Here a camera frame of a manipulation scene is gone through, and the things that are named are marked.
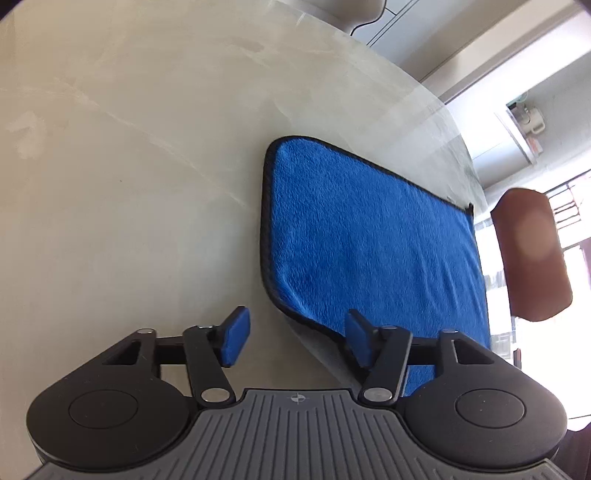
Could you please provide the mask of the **blue grey microfibre towel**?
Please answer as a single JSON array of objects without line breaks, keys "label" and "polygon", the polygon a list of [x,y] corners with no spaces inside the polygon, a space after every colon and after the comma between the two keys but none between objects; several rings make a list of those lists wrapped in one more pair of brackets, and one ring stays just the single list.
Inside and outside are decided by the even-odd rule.
[{"label": "blue grey microfibre towel", "polygon": [[417,337],[491,343],[472,208],[325,141],[267,148],[259,259],[270,301],[344,388],[362,382],[342,354],[349,310]]}]

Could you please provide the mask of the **brown leather chair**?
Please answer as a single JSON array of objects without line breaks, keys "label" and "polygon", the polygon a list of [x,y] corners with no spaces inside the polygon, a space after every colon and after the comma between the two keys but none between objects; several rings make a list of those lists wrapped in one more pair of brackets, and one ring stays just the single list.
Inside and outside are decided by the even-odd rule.
[{"label": "brown leather chair", "polygon": [[547,196],[530,189],[509,189],[491,211],[491,218],[511,315],[541,322],[568,308],[573,292]]}]

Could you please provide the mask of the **white kettle on shelf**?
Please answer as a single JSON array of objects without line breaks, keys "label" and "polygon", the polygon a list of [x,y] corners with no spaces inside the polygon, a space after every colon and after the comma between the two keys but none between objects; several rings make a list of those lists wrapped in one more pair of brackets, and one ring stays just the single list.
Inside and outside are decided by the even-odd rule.
[{"label": "white kettle on shelf", "polygon": [[535,164],[538,157],[543,153],[543,147],[539,141],[539,136],[546,129],[543,114],[528,100],[527,92],[508,103],[507,109],[512,121],[519,130],[519,136],[516,140],[520,149],[528,162]]}]

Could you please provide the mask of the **beige dining chair left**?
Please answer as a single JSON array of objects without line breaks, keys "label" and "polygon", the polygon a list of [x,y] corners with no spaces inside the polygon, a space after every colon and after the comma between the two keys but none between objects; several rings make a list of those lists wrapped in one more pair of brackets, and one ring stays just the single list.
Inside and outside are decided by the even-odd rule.
[{"label": "beige dining chair left", "polygon": [[351,36],[383,27],[396,18],[382,0],[281,0],[281,3]]}]

